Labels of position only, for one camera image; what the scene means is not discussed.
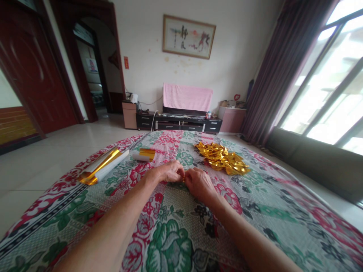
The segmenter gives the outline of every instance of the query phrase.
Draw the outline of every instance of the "brick wall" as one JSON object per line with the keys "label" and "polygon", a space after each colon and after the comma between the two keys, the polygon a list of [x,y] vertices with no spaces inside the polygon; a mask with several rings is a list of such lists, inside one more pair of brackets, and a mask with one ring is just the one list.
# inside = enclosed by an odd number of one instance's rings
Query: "brick wall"
{"label": "brick wall", "polygon": [[0,109],[0,145],[37,134],[23,107]]}

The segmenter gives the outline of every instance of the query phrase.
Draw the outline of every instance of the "folded gold paper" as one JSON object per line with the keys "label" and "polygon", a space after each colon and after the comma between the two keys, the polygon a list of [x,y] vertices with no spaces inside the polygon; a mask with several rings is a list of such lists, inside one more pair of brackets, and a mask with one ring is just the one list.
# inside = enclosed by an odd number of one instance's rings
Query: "folded gold paper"
{"label": "folded gold paper", "polygon": [[225,169],[228,175],[244,175],[250,171],[240,156],[235,152],[228,152],[228,149],[219,144],[204,145],[202,142],[195,145],[201,155],[205,157],[205,161],[216,170]]}
{"label": "folded gold paper", "polygon": [[88,166],[85,171],[78,177],[78,181],[86,185],[94,185],[103,179],[110,170],[116,167],[129,154],[126,150],[121,153],[117,147],[102,154],[95,162]]}
{"label": "folded gold paper", "polygon": [[132,158],[137,161],[147,161],[152,162],[155,157],[155,150],[147,149],[147,148],[140,148],[139,154],[132,154]]}

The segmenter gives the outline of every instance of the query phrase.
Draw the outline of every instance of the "pink towel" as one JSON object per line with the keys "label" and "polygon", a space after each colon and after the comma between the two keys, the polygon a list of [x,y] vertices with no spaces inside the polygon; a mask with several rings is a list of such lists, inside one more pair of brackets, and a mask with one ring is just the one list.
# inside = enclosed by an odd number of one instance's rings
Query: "pink towel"
{"label": "pink towel", "polygon": [[209,111],[213,90],[164,83],[164,106],[183,110]]}

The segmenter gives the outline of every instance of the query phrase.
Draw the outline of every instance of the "hand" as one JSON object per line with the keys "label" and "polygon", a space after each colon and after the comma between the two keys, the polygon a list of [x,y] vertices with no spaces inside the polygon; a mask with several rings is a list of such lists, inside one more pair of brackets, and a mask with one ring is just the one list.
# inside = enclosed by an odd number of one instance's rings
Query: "hand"
{"label": "hand", "polygon": [[219,197],[211,178],[197,167],[185,172],[185,184],[190,193],[208,207]]}
{"label": "hand", "polygon": [[158,183],[161,181],[182,182],[185,176],[184,168],[178,160],[170,161],[166,164],[153,168],[146,174],[148,176],[152,176],[152,179],[156,180]]}

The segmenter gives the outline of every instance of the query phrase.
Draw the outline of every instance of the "tile floor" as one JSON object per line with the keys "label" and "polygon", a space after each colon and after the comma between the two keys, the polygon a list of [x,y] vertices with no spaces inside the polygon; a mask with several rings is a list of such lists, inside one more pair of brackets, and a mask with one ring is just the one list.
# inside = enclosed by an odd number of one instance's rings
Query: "tile floor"
{"label": "tile floor", "polygon": [[[74,125],[53,133],[47,139],[0,156],[0,236],[57,179],[77,163],[121,139],[143,131],[123,128],[122,115],[104,115],[99,121]],[[363,232],[363,210],[345,201],[299,171],[235,136],[220,137],[244,145],[284,167],[328,202],[344,219]]]}

